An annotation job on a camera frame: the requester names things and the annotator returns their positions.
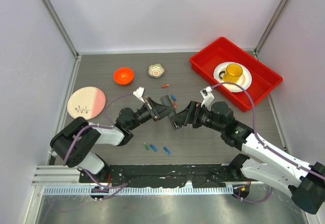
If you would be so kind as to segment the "black remote control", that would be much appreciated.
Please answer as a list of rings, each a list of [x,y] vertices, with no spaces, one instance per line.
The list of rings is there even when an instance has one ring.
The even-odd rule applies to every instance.
[[[174,104],[172,103],[170,97],[169,97],[168,95],[165,95],[165,96],[163,96],[163,97],[160,98],[160,101],[161,101],[161,103],[162,103],[163,105],[165,105],[165,106],[170,107],[170,108],[173,109],[172,112],[170,112],[170,113],[167,115],[167,117],[168,117],[168,119],[169,119],[169,121],[170,121],[170,123],[171,123],[171,125],[172,125],[173,130],[178,130],[178,129],[180,129],[182,126],[179,125],[178,123],[176,123],[176,122],[172,119],[172,117],[173,117],[174,115],[176,115],[176,108],[175,108]]]

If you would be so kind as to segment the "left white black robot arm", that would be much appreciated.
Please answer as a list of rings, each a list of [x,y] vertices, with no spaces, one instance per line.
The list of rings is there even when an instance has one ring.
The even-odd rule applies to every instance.
[[[157,103],[146,98],[136,111],[131,108],[120,110],[113,126],[88,122],[77,117],[50,141],[50,147],[69,168],[78,167],[81,173],[98,183],[104,182],[109,174],[109,165],[97,154],[91,152],[95,144],[124,146],[133,137],[132,130],[149,120],[159,121],[175,114],[174,105],[168,96]]]

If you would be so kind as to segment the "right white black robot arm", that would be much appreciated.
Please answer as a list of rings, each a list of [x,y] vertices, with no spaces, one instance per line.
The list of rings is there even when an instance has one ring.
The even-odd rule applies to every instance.
[[[324,165],[320,162],[312,165],[272,145],[236,120],[225,102],[216,102],[208,109],[191,101],[172,120],[181,126],[205,126],[218,131],[228,146],[238,149],[240,154],[230,163],[232,179],[261,181],[288,195],[309,214],[316,214],[324,203]]]

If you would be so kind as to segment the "green battery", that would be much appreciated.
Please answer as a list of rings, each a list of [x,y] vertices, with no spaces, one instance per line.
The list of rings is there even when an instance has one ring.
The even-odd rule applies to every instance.
[[[149,146],[145,142],[143,144],[144,144],[146,150],[149,150],[150,149]]]

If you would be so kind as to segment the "small patterned flower bowl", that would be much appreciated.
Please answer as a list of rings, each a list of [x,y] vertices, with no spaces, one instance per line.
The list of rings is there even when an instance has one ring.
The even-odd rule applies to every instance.
[[[165,73],[165,68],[160,64],[152,64],[148,67],[148,75],[153,78],[160,78]]]

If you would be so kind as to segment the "blue battery middle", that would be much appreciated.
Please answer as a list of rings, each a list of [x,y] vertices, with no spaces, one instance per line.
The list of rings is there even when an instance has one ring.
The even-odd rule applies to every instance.
[[[155,152],[157,152],[157,148],[156,148],[154,145],[150,144],[150,148],[151,148],[152,150],[154,150]]]

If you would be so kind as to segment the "blue battery right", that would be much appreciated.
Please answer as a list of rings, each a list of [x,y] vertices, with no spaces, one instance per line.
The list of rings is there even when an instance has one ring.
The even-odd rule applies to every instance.
[[[171,152],[170,152],[166,147],[164,147],[164,151],[165,151],[168,155],[171,155]]]

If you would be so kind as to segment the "orange bowl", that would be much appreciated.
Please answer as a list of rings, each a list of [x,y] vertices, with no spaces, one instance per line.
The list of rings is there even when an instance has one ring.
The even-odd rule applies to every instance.
[[[134,72],[130,68],[119,68],[115,71],[113,79],[117,84],[126,86],[132,83]]]

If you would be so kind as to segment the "yellow glass mug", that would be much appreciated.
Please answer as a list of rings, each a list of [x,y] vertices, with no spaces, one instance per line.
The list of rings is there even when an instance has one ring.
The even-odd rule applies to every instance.
[[[236,83],[243,74],[243,69],[236,63],[227,65],[224,71],[219,72],[219,78],[224,82]]]

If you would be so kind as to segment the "pink white floral plate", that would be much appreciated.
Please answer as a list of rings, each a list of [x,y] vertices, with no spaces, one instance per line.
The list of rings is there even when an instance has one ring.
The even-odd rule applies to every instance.
[[[67,111],[72,118],[79,116],[86,120],[97,117],[106,104],[105,94],[96,87],[78,89],[68,100]]]

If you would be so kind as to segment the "red plastic bin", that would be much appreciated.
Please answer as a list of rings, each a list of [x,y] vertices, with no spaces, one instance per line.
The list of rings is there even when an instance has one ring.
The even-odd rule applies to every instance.
[[[255,105],[261,102],[283,78],[237,45],[220,37],[189,59],[191,68],[210,85],[219,82],[214,78],[214,70],[224,62],[237,62],[248,69],[252,83],[246,89]]]

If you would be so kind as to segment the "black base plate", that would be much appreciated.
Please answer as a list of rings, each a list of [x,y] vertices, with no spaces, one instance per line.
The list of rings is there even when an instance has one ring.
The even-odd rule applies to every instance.
[[[190,181],[194,188],[225,186],[226,182],[249,179],[228,165],[109,165],[93,178],[104,185],[133,188],[183,188]]]

